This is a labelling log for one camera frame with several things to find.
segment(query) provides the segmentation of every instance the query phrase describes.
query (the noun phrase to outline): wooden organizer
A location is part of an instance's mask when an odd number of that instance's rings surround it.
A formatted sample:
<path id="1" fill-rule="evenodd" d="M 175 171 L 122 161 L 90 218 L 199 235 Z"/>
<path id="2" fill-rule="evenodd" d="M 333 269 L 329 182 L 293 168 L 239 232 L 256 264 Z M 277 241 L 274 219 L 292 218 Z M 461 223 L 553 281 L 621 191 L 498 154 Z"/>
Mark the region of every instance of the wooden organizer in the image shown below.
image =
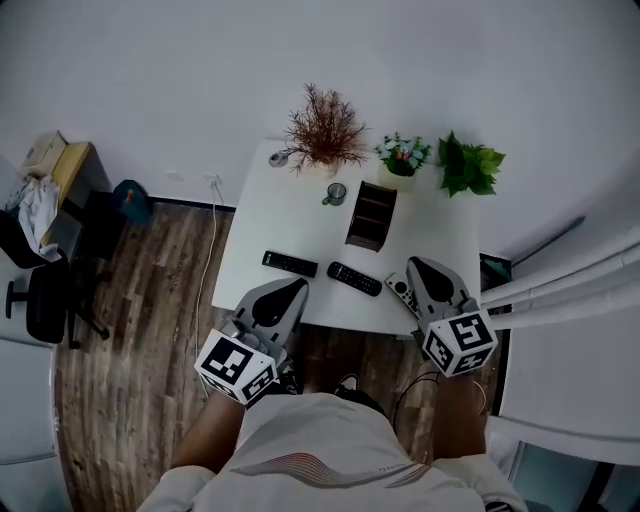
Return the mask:
<path id="1" fill-rule="evenodd" d="M 397 195 L 395 190 L 363 181 L 345 243 L 379 252 L 387 238 Z"/>

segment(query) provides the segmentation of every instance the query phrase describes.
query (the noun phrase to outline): green plant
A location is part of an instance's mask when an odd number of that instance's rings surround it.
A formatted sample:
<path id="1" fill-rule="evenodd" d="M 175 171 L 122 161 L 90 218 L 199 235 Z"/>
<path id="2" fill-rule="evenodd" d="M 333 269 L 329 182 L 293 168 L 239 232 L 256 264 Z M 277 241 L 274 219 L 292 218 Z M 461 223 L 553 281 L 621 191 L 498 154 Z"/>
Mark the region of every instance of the green plant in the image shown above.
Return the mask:
<path id="1" fill-rule="evenodd" d="M 401 139 L 398 132 L 393 139 L 385 135 L 383 143 L 375 148 L 389 172 L 398 176 L 413 176 L 429 157 L 430 151 L 431 146 L 422 144 L 422 137 Z"/>
<path id="2" fill-rule="evenodd" d="M 495 175 L 500 172 L 498 166 L 504 157 L 482 145 L 460 144 L 452 130 L 446 141 L 439 139 L 438 165 L 444 167 L 441 188 L 449 191 L 449 197 L 467 188 L 479 196 L 495 194 Z"/>

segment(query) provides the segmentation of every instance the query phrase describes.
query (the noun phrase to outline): cable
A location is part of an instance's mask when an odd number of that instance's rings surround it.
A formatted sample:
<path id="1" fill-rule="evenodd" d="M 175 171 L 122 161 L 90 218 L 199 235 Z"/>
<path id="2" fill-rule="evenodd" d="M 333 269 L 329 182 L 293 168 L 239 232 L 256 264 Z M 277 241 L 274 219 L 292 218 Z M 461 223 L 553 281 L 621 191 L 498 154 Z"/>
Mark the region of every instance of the cable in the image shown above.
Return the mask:
<path id="1" fill-rule="evenodd" d="M 478 414 L 482 414 L 482 411 L 484 411 L 484 406 L 487 405 L 487 394 L 484 392 L 482 386 L 475 380 L 473 381 L 473 383 L 480 388 L 480 391 L 482 391 L 482 407 L 480 407 L 480 410 L 478 411 Z"/>
<path id="2" fill-rule="evenodd" d="M 427 378 L 427 375 L 433 375 L 436 374 L 436 378 L 435 379 L 430 379 Z M 424 381 L 429 381 L 429 382 L 435 382 L 436 385 L 439 384 L 438 382 L 438 378 L 440 377 L 440 372 L 425 372 L 422 375 L 418 375 L 411 384 L 409 384 L 409 386 L 407 386 L 405 388 L 405 390 L 402 392 L 402 394 L 400 395 L 400 398 L 398 398 L 398 401 L 396 402 L 396 407 L 395 410 L 393 412 L 393 421 L 392 421 L 392 425 L 393 425 L 393 430 L 394 432 L 396 431 L 396 420 L 398 418 L 398 409 L 400 408 L 400 404 L 402 403 L 402 399 L 406 396 L 406 394 L 409 392 L 409 390 L 415 386 L 418 382 L 424 382 Z"/>
<path id="3" fill-rule="evenodd" d="M 195 343 L 195 354 L 196 354 L 196 359 L 198 358 L 198 337 L 200 335 L 200 300 L 202 298 L 202 288 L 204 286 L 204 278 L 207 275 L 207 270 L 209 270 L 209 264 L 211 263 L 211 255 L 213 253 L 213 245 L 215 244 L 216 241 L 216 233 L 218 231 L 218 221 L 216 219 L 216 190 L 218 191 L 218 194 L 220 195 L 220 199 L 222 199 L 222 202 L 224 203 L 224 199 L 222 198 L 222 194 L 220 194 L 220 189 L 218 188 L 217 183 L 215 182 L 210 182 L 209 186 L 211 187 L 211 192 L 213 193 L 213 236 L 211 237 L 211 244 L 209 245 L 209 254 L 207 256 L 207 262 L 205 263 L 204 266 L 204 272 L 202 273 L 202 278 L 200 279 L 200 288 L 198 289 L 198 298 L 196 299 L 196 343 Z M 184 357 L 184 362 L 183 362 L 183 372 L 184 372 L 184 365 L 186 364 L 186 360 L 187 360 L 187 354 L 186 354 L 186 350 L 187 347 L 185 347 L 185 357 Z M 204 394 L 207 398 L 209 398 L 209 390 L 207 389 L 207 386 L 204 383 L 204 380 L 202 379 L 202 375 L 200 375 L 200 373 L 198 373 L 198 377 L 200 380 L 200 384 L 202 385 L 202 389 L 204 390 Z"/>

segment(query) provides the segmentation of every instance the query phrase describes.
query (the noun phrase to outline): power outlet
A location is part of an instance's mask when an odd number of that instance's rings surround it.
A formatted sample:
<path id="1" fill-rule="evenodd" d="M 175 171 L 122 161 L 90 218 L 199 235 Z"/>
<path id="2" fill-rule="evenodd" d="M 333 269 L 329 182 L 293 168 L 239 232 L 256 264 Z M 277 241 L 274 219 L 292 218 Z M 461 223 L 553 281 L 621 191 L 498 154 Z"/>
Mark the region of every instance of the power outlet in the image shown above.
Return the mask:
<path id="1" fill-rule="evenodd" d="M 184 183 L 184 178 L 180 175 L 178 171 L 168 170 L 165 172 L 167 174 L 167 178 L 169 178 L 169 181 L 173 181 L 175 183 Z"/>
<path id="2" fill-rule="evenodd" d="M 222 179 L 218 174 L 205 174 L 204 177 L 206 178 L 207 183 L 212 187 L 218 187 L 222 185 Z"/>

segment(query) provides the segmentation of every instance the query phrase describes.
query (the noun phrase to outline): black wire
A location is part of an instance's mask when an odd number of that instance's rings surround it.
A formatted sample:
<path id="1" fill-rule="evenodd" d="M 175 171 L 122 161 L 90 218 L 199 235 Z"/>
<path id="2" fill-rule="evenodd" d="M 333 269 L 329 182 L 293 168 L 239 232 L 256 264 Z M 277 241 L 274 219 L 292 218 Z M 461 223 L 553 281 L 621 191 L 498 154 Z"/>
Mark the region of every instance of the black wire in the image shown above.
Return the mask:
<path id="1" fill-rule="evenodd" d="M 428 377 L 426 377 L 427 375 L 433 375 L 436 374 L 436 378 L 435 379 L 430 379 Z M 394 432 L 396 431 L 396 419 L 398 418 L 398 409 L 400 408 L 400 404 L 402 403 L 402 399 L 405 397 L 405 395 L 409 392 L 409 390 L 415 386 L 418 382 L 424 382 L 424 381 L 429 381 L 429 382 L 435 382 L 436 385 L 439 385 L 440 383 L 438 382 L 438 379 L 440 378 L 440 372 L 425 372 L 422 375 L 418 375 L 411 384 L 409 384 L 405 390 L 402 392 L 402 394 L 400 395 L 400 398 L 398 398 L 398 401 L 396 402 L 396 408 L 395 411 L 393 412 L 393 430 Z"/>

